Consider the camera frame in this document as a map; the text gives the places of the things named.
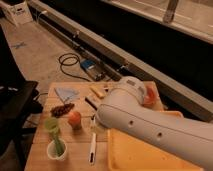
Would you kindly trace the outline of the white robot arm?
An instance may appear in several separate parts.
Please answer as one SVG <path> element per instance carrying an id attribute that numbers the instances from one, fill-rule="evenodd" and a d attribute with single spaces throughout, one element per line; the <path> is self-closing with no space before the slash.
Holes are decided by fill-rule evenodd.
<path id="1" fill-rule="evenodd" d="M 213 171 L 213 124 L 143 107 L 146 94 L 138 78 L 121 78 L 99 105 L 96 121 Z"/>

